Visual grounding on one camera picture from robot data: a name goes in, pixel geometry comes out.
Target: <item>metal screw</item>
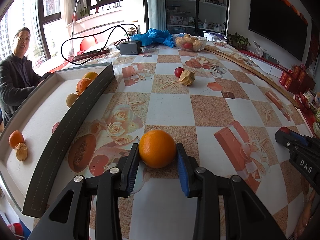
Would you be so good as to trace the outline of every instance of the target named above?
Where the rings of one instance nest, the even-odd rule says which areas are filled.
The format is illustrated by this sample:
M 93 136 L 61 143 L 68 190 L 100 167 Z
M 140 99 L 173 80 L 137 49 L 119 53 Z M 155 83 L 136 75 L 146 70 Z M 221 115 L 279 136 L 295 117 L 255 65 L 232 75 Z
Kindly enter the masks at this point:
M 198 167 L 198 168 L 196 168 L 196 172 L 205 173 L 205 168 L 204 167 Z
M 75 182 L 80 182 L 83 179 L 83 177 L 81 175 L 75 176 L 75 178 L 73 179 Z
M 117 167 L 114 167 L 114 168 L 111 168 L 110 169 L 110 173 L 112 173 L 112 174 L 116 174 L 116 173 L 118 173 L 120 170 L 119 170 L 119 168 L 117 168 Z
M 233 180 L 234 182 L 240 182 L 240 181 L 241 181 L 241 177 L 238 176 L 238 175 L 235 175 L 235 176 L 232 176 L 232 180 Z

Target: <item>television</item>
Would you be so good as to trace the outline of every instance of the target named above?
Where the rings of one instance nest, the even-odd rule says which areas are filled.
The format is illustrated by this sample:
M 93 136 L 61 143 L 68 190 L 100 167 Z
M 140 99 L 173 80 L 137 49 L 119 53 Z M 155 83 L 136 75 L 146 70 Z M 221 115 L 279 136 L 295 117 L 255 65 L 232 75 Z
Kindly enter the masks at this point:
M 249 30 L 302 61 L 308 25 L 281 0 L 251 0 Z

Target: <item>dark jacket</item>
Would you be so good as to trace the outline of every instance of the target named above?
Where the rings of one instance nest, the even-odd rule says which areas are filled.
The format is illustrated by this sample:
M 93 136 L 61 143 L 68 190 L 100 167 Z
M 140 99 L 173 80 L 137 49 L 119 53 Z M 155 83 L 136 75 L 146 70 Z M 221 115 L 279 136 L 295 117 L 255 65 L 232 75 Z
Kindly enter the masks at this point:
M 21 60 L 10 54 L 0 62 L 0 108 L 4 126 L 42 80 L 44 78 L 33 71 L 32 62 L 26 57 Z

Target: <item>clear plastic container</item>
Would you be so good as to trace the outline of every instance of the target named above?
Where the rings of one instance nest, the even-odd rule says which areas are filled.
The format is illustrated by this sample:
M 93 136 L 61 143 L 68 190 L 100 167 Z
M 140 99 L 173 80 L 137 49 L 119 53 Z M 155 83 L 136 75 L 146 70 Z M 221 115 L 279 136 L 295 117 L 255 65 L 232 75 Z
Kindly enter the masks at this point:
M 207 44 L 206 37 L 191 36 L 186 33 L 172 34 L 174 44 L 186 51 L 201 51 Z

